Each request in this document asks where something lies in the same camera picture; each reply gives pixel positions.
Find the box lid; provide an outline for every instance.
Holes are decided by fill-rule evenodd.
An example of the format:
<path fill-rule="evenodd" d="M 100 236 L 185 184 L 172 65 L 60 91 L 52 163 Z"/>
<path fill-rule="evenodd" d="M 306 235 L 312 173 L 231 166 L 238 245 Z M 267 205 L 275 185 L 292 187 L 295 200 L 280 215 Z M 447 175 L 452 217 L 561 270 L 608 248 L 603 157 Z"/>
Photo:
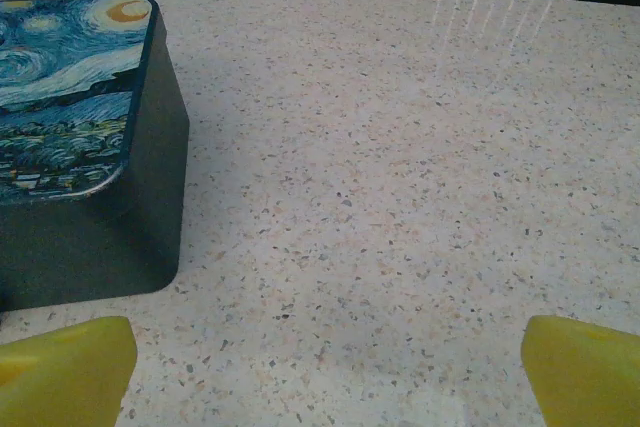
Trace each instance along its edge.
<path fill-rule="evenodd" d="M 156 16 L 152 0 L 0 2 L 0 204 L 119 176 Z"/>

